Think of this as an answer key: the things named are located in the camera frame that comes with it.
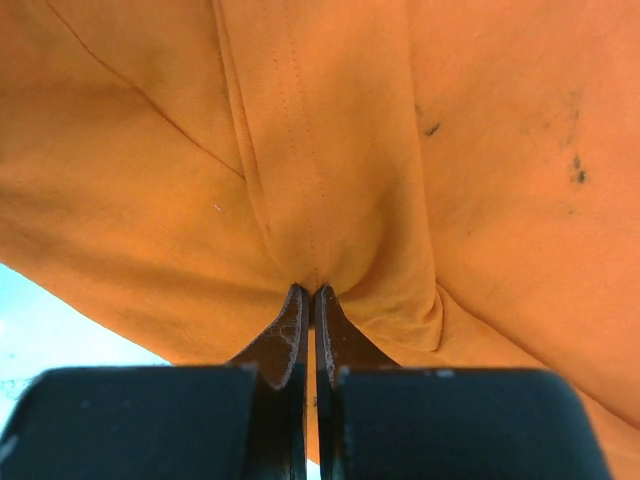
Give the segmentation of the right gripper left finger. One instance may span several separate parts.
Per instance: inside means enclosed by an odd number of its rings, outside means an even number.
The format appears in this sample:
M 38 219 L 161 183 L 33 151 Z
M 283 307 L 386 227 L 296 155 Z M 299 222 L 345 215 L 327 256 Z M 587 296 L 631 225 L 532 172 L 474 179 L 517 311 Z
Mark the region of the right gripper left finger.
M 222 365 L 40 374 L 1 435 L 5 479 L 303 479 L 309 296 Z

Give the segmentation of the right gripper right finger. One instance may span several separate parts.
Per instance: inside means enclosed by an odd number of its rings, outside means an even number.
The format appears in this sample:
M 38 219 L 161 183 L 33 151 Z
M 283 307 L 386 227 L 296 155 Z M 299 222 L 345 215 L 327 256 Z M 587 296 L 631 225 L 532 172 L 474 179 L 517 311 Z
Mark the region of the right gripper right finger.
M 404 368 L 314 297 L 325 479 L 607 479 L 575 391 L 531 368 Z

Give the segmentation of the orange t shirt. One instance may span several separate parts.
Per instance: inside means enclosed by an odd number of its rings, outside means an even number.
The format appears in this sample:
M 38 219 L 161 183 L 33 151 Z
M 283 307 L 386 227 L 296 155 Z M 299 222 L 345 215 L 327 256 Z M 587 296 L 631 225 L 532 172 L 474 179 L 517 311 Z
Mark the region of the orange t shirt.
M 1 260 L 177 364 L 330 285 L 538 367 L 639 475 L 635 1 L 5 1 Z

